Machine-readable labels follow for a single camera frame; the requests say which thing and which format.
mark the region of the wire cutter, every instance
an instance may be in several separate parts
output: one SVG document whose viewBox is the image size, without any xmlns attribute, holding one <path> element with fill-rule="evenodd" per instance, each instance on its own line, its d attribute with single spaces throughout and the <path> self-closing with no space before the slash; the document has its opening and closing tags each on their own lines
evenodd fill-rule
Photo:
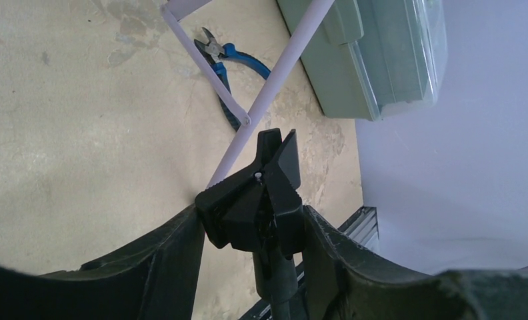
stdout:
<svg viewBox="0 0 528 320">
<path fill-rule="evenodd" d="M 221 60 L 230 60 L 242 63 L 248 68 L 256 71 L 256 73 L 264 78 L 264 80 L 268 79 L 268 76 L 270 75 L 270 69 L 268 69 L 264 63 L 260 62 L 260 60 L 247 53 L 237 51 L 235 45 L 232 43 L 220 45 L 209 30 L 206 28 L 202 28 L 202 30 L 209 42 L 203 43 L 197 39 L 194 39 L 193 42 L 196 48 L 199 50 L 199 52 L 201 52 L 202 56 L 205 58 L 205 60 L 207 60 L 211 68 L 214 70 L 215 74 L 217 74 L 227 90 L 229 90 L 229 92 L 231 92 L 231 86 L 227 77 L 227 70 Z M 225 116 L 227 117 L 227 120 L 233 129 L 238 131 L 241 126 L 241 122 L 229 110 L 221 98 L 219 98 L 219 102 Z"/>
</svg>

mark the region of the white wall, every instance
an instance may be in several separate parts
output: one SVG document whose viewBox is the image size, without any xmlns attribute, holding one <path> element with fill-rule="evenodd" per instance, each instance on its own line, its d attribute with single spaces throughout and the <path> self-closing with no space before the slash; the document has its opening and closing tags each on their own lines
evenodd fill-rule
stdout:
<svg viewBox="0 0 528 320">
<path fill-rule="evenodd" d="M 432 109 L 357 122 L 381 252 L 426 272 L 528 265 L 528 0 L 445 1 Z"/>
</svg>

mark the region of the plier jaw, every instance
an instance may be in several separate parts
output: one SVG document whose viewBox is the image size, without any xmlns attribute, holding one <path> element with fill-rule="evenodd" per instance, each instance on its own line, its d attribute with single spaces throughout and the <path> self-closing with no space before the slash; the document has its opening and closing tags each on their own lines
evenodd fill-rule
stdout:
<svg viewBox="0 0 528 320">
<path fill-rule="evenodd" d="M 207 30 L 207 28 L 202 27 L 203 33 L 205 34 L 206 38 L 209 40 L 207 43 L 203 43 L 197 39 L 194 39 L 193 42 L 197 49 L 203 54 L 205 58 L 207 56 L 211 57 L 213 60 L 213 63 L 218 62 L 220 58 L 222 58 L 225 54 L 225 49 L 222 45 L 220 45 L 217 40 L 215 39 L 215 36 Z"/>
</svg>

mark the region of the beige concrete floor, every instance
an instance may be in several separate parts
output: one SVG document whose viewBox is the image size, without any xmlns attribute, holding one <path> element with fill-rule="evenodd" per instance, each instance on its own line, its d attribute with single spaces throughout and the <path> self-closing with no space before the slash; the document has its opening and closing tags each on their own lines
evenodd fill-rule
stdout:
<svg viewBox="0 0 528 320">
<path fill-rule="evenodd" d="M 172 218 L 209 181 L 233 131 L 154 1 L 0 1 L 0 264 L 76 269 Z M 182 26 L 268 66 L 289 36 L 274 0 L 214 0 Z M 227 67 L 248 108 L 263 80 Z M 297 130 L 306 203 L 334 225 L 361 205 L 354 122 L 321 116 L 300 65 L 259 125 L 270 127 Z M 193 318 L 236 319 L 257 299 L 250 255 L 206 242 Z"/>
</svg>

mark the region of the lavender metal pole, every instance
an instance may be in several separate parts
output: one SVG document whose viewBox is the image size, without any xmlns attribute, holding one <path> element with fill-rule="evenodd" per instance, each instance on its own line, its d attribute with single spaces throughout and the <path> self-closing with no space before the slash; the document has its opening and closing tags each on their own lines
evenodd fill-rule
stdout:
<svg viewBox="0 0 528 320">
<path fill-rule="evenodd" d="M 227 105 L 229 110 L 231 110 L 232 114 L 234 114 L 235 117 L 238 118 L 238 120 L 240 120 L 243 125 L 250 125 L 251 119 L 248 116 L 247 112 L 235 101 L 231 93 L 227 90 L 227 88 L 225 88 L 221 80 L 219 80 L 211 66 L 208 64 L 205 58 L 203 58 L 199 50 L 197 50 L 197 48 L 193 44 L 193 41 L 187 36 L 187 34 L 185 34 L 185 31 L 179 25 L 178 20 L 174 17 L 172 12 L 170 12 L 170 10 L 166 8 L 167 5 L 170 5 L 170 3 L 167 3 L 166 5 L 160 7 L 160 12 L 162 14 L 162 18 L 164 18 L 164 21 L 166 21 L 168 26 L 170 26 L 170 28 L 176 35 L 176 38 L 179 40 L 179 42 L 181 42 L 181 45 L 191 56 L 193 62 L 195 62 L 198 68 L 200 68 L 200 70 L 208 78 L 209 82 L 211 83 L 211 86 L 213 86 L 214 90 L 217 92 L 223 102 Z"/>
<path fill-rule="evenodd" d="M 226 178 L 229 170 L 252 135 L 252 132 L 254 132 L 258 122 L 260 122 L 262 116 L 264 116 L 264 113 L 266 113 L 266 110 L 268 110 L 268 107 L 274 101 L 276 94 L 280 91 L 281 86 L 295 66 L 309 40 L 315 34 L 323 18 L 325 18 L 333 2 L 334 0 L 313 0 L 309 5 L 286 48 L 280 55 L 278 62 L 272 69 L 268 80 L 266 80 L 266 83 L 262 87 L 262 90 L 260 90 L 258 96 L 256 96 L 248 112 L 252 123 L 250 125 L 243 125 L 238 130 L 207 187 L 211 187 Z"/>
</svg>

